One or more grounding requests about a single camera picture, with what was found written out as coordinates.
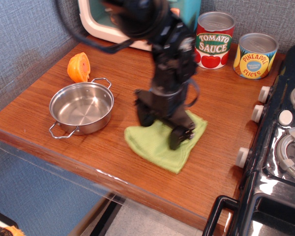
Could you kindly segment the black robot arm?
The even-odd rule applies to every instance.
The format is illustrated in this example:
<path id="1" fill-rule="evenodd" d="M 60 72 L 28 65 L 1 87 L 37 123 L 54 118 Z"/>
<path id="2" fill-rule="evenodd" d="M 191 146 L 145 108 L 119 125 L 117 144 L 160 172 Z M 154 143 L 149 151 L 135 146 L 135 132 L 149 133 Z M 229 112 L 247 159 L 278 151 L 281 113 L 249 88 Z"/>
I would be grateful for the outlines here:
<path id="1" fill-rule="evenodd" d="M 195 37 L 174 14 L 166 0 L 104 0 L 120 31 L 132 41 L 151 45 L 154 76 L 149 90 L 137 89 L 136 106 L 141 126 L 160 120 L 172 128 L 168 144 L 176 150 L 192 139 L 195 123 L 185 108 L 187 91 L 196 72 Z"/>

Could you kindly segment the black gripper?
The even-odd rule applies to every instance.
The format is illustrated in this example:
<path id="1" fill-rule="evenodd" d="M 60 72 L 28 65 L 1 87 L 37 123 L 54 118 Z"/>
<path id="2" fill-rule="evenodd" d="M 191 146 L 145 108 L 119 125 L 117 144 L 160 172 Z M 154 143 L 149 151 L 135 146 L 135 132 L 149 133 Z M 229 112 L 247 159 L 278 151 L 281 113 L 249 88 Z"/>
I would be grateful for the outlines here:
<path id="1" fill-rule="evenodd" d="M 186 104 L 188 86 L 180 87 L 174 93 L 161 93 L 155 90 L 136 89 L 135 105 L 139 123 L 143 127 L 151 126 L 155 120 L 160 120 L 172 128 L 169 137 L 169 147 L 176 150 L 186 139 L 192 139 L 196 125 L 185 108 L 196 103 L 193 99 Z"/>

